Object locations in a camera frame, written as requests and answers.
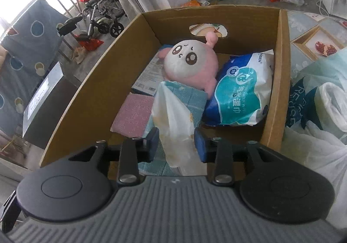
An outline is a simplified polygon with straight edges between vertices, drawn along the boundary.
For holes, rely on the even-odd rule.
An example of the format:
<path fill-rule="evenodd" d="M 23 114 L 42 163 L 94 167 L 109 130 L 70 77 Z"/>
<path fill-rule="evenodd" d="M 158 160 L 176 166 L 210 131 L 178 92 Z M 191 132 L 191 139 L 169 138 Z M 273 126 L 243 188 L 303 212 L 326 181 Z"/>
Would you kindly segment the cardboard box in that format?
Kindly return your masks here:
<path fill-rule="evenodd" d="M 191 39 L 190 26 L 216 23 L 228 34 L 215 46 L 220 64 L 230 55 L 273 50 L 274 78 L 268 115 L 253 127 L 203 127 L 209 137 L 233 144 L 254 140 L 279 151 L 289 100 L 291 50 L 285 10 L 249 5 L 212 5 L 139 14 L 105 51 L 62 115 L 42 155 L 48 165 L 98 140 L 120 144 L 110 128 L 135 80 L 160 46 Z"/>

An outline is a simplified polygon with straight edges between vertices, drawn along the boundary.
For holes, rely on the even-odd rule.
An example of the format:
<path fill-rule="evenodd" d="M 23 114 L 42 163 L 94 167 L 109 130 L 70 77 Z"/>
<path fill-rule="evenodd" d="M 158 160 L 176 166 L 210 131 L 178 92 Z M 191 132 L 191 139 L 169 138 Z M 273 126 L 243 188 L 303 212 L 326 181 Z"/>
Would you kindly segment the blue white wipes pack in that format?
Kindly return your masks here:
<path fill-rule="evenodd" d="M 230 56 L 217 74 L 206 103 L 207 126 L 254 126 L 266 116 L 272 92 L 274 51 Z"/>

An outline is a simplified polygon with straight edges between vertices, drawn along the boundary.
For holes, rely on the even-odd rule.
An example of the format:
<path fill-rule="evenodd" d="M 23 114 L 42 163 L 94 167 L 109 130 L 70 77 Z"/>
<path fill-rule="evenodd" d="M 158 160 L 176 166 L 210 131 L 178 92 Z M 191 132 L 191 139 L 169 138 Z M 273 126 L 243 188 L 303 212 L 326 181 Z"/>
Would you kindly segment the grey booklet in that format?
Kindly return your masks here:
<path fill-rule="evenodd" d="M 158 57 L 157 52 L 134 82 L 132 91 L 155 96 L 160 83 L 164 81 L 163 67 L 163 60 Z"/>

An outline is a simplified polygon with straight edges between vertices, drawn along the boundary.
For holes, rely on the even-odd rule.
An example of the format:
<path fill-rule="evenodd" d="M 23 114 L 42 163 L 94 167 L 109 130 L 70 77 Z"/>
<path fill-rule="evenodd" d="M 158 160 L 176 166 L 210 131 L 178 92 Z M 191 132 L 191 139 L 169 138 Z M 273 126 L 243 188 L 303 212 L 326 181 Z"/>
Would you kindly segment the white blue plastic bag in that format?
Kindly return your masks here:
<path fill-rule="evenodd" d="M 346 49 L 293 80 L 281 153 L 329 180 L 335 201 L 327 220 L 346 228 Z"/>

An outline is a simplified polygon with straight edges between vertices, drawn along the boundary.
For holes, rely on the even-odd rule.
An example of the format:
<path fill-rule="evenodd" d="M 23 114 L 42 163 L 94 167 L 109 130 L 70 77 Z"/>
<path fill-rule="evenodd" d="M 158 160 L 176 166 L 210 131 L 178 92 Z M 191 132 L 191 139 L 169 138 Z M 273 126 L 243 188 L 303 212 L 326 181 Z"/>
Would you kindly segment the pink white plush toy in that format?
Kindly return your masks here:
<path fill-rule="evenodd" d="M 183 40 L 171 48 L 160 50 L 158 58 L 164 61 L 165 79 L 205 91 L 210 98 L 217 85 L 219 64 L 213 47 L 218 36 L 207 32 L 205 40 L 205 43 Z"/>

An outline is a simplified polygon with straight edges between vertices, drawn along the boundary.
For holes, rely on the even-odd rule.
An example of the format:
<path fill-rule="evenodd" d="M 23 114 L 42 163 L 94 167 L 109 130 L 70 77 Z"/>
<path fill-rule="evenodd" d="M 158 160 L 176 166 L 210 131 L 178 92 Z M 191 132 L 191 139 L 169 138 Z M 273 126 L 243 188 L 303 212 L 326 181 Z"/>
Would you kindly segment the blue dotted cloth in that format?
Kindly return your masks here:
<path fill-rule="evenodd" d="M 1 47 L 6 55 L 1 65 L 1 131 L 13 136 L 23 112 L 62 43 L 56 29 L 66 16 L 46 0 L 34 2 L 5 32 Z"/>

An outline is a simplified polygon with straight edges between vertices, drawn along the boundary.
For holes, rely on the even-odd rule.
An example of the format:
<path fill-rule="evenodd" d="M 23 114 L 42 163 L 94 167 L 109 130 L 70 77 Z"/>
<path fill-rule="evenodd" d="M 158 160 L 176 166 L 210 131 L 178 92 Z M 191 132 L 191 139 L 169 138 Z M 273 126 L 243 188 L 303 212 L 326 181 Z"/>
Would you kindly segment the pink sponge cloth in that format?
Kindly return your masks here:
<path fill-rule="evenodd" d="M 129 93 L 118 111 L 110 131 L 124 137 L 141 137 L 151 115 L 154 97 Z"/>

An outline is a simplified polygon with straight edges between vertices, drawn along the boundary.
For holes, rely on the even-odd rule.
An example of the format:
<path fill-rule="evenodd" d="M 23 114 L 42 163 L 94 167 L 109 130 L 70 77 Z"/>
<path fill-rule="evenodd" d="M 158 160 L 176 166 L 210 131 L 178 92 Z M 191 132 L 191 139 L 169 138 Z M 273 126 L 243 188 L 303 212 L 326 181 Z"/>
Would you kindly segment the wheelchair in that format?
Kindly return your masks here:
<path fill-rule="evenodd" d="M 77 29 L 77 23 L 87 20 L 87 30 L 75 36 L 78 42 L 91 41 L 95 31 L 117 38 L 124 30 L 118 19 L 124 15 L 119 0 L 88 0 L 81 15 L 68 19 L 57 27 L 57 31 L 60 36 L 72 34 Z"/>

